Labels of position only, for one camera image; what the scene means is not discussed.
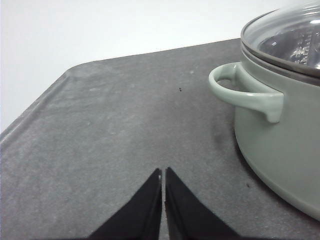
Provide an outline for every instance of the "cooking pot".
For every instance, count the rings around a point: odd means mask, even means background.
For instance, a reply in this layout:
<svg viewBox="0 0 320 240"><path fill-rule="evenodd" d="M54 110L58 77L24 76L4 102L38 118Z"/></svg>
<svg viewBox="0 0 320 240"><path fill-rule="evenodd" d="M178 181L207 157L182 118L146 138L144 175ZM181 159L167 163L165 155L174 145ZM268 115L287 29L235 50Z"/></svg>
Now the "cooking pot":
<svg viewBox="0 0 320 240"><path fill-rule="evenodd" d="M241 32L241 52L241 62L212 70L210 89L235 106L236 140L254 172L320 220L320 5L250 21Z"/></svg>

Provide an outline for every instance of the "metal rim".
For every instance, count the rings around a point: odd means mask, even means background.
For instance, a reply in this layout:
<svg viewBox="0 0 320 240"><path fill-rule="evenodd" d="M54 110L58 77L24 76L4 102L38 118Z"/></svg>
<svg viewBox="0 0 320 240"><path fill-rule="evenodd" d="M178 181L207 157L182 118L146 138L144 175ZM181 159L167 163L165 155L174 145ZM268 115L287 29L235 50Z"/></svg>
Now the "metal rim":
<svg viewBox="0 0 320 240"><path fill-rule="evenodd" d="M264 60L258 58L257 56L253 55L251 52L249 52L248 48L246 46L244 46L244 44L241 44L241 51L245 57L247 57L249 60L251 60L252 62L258 64L259 66L261 66L265 69L268 69L274 73L288 77L290 79L294 79L294 80L297 80L297 81L300 81L300 82L303 82L306 84L311 84L311 85L320 87L319 78L316 78L314 76L301 74L299 72L291 71L291 70L285 69L283 67L273 65L267 61L264 61Z"/></svg>
<svg viewBox="0 0 320 240"><path fill-rule="evenodd" d="M284 59L281 59L281 58L278 58L278 57L275 57L275 56L272 56L272 55L269 55L265 52L262 52L252 46L250 46L250 44L245 40L245 37L244 37L244 32L246 31L246 29L253 23L255 22L256 20L264 17L265 15L268 15L270 13L273 13L274 11L270 11L270 12L267 12L261 16L258 16L254 19L252 19L251 21L249 21L241 30L241 42L243 43L243 45L245 46L245 48L250 52L252 53L253 55L255 55L256 57L270 63L270 64L273 64L273 65L276 65L280 68L284 68L284 69L287 69L287 70L290 70L290 71L294 71L294 72L297 72L297 73L301 73L301 74L304 74L304 75L309 75L309 76L313 76L313 77L316 77L316 78L320 78L320 69L316 69L316 68L313 68L313 67L310 67L310 66L305 66L305 65L301 65L301 64L296 64L294 62L290 62L290 61L287 61L287 60L284 60Z"/></svg>

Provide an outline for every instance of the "white background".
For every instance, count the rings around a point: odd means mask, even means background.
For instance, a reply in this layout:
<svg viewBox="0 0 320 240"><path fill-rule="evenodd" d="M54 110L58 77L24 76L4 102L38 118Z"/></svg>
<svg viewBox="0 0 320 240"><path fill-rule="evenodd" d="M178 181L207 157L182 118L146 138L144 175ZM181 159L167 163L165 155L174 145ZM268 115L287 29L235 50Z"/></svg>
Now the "white background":
<svg viewBox="0 0 320 240"><path fill-rule="evenodd" d="M2 0L1 131L67 69L240 37L301 0Z"/></svg>

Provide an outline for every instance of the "gray surface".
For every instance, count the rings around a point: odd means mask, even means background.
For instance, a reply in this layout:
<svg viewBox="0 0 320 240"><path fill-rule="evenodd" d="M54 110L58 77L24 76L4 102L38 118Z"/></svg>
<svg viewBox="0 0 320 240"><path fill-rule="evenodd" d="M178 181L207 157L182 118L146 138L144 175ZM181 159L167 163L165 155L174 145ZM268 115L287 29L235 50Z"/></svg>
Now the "gray surface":
<svg viewBox="0 0 320 240"><path fill-rule="evenodd" d="M233 107L209 91L210 70L239 60L233 39L66 71L1 136L2 239L85 237L168 166L242 235L319 239L250 170Z"/></svg>

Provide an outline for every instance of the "glass lid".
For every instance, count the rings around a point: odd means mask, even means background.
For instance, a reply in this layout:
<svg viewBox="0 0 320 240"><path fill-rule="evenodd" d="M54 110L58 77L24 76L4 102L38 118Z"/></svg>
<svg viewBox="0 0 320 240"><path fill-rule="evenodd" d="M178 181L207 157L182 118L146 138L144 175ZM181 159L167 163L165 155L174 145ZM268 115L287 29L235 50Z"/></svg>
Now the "glass lid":
<svg viewBox="0 0 320 240"><path fill-rule="evenodd" d="M257 17L243 28L241 40L266 62L320 78L320 1Z"/></svg>

